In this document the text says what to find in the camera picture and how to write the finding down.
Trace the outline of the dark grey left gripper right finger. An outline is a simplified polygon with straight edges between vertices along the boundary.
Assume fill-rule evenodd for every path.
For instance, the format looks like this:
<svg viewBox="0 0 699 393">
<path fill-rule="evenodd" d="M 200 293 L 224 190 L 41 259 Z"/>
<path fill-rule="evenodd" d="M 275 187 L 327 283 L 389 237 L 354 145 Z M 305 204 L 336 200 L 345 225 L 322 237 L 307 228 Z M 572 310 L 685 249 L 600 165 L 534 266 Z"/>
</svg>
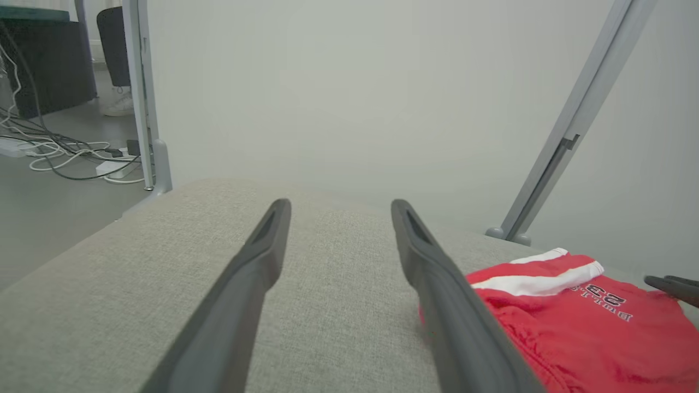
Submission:
<svg viewBox="0 0 699 393">
<path fill-rule="evenodd" d="M 391 203 L 400 264 L 432 334 L 442 393 L 547 393 L 409 202 Z"/>
</svg>

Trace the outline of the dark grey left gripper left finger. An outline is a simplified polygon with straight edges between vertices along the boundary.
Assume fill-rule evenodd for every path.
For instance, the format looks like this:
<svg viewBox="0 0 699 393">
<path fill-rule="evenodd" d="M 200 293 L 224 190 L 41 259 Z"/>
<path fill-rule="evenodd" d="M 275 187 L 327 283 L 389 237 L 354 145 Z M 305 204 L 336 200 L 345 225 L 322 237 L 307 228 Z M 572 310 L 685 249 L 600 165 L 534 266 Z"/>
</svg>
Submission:
<svg viewBox="0 0 699 393">
<path fill-rule="evenodd" d="M 140 393 L 244 393 L 265 294 L 281 276 L 292 204 L 277 199 Z"/>
</svg>

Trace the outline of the red basketball shorts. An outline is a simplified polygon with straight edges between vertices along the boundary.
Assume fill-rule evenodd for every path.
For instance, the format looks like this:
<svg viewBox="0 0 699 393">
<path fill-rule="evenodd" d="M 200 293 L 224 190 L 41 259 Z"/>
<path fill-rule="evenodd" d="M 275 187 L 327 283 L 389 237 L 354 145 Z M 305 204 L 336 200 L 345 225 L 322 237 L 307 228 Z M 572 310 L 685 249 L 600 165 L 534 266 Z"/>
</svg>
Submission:
<svg viewBox="0 0 699 393">
<path fill-rule="evenodd" d="M 562 248 L 464 276 L 547 393 L 699 389 L 699 329 L 663 291 Z"/>
</svg>

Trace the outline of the white power strip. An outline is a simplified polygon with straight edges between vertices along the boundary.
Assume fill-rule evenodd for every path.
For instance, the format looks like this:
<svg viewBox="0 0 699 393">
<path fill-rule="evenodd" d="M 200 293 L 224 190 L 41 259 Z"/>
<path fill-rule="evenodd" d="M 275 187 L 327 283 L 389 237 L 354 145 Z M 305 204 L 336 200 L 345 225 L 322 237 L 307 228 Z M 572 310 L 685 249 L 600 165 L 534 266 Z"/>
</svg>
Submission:
<svg viewBox="0 0 699 393">
<path fill-rule="evenodd" d="M 96 175 L 98 177 L 107 177 L 119 181 L 120 179 L 129 176 L 134 169 L 138 167 L 138 162 L 125 160 L 104 161 L 96 167 Z"/>
<path fill-rule="evenodd" d="M 10 158 L 31 157 L 37 153 L 32 144 L 16 139 L 0 138 L 0 155 Z"/>
</svg>

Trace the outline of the white sneaker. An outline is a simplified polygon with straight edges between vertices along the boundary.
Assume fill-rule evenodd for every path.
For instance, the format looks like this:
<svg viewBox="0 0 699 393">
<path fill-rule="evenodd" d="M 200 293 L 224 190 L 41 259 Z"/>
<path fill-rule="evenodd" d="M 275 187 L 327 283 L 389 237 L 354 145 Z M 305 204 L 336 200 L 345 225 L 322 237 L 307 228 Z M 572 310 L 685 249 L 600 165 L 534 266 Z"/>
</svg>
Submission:
<svg viewBox="0 0 699 393">
<path fill-rule="evenodd" d="M 102 115 L 107 117 L 125 117 L 134 115 L 132 90 L 117 93 L 115 100 L 102 107 Z"/>
</svg>

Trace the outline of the person leg in black trousers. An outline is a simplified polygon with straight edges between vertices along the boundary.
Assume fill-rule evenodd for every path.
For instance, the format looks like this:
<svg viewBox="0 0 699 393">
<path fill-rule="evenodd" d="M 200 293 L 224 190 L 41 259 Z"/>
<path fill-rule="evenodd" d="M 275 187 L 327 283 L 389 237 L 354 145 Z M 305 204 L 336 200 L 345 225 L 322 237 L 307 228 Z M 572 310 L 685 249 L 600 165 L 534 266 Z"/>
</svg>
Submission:
<svg viewBox="0 0 699 393">
<path fill-rule="evenodd" d="M 129 57 L 127 51 L 122 7 L 106 8 L 96 17 L 105 64 L 112 86 L 130 87 Z"/>
</svg>

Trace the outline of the black cabinet with green top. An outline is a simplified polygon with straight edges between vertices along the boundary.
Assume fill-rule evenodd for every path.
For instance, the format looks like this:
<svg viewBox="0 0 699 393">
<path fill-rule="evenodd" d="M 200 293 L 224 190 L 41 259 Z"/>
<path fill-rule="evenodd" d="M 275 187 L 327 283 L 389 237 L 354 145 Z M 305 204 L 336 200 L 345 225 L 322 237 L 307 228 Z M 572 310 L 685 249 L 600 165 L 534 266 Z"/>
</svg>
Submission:
<svg viewBox="0 0 699 393">
<path fill-rule="evenodd" d="M 85 32 L 64 8 L 0 0 L 0 108 L 35 118 L 95 99 Z"/>
</svg>

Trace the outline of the grey metal partition post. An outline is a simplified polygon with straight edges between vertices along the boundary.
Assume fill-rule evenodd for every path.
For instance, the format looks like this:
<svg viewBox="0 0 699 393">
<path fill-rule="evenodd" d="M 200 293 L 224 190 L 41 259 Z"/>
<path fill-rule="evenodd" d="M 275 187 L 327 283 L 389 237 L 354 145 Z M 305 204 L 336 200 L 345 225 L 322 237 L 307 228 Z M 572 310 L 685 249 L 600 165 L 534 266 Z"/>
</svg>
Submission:
<svg viewBox="0 0 699 393">
<path fill-rule="evenodd" d="M 505 219 L 486 235 L 531 246 L 528 230 L 569 165 L 640 38 L 657 0 L 614 0 L 552 131 Z"/>
<path fill-rule="evenodd" d="M 154 199 L 173 185 L 167 144 L 159 137 L 147 0 L 123 0 L 122 13 L 144 188 Z"/>
</svg>

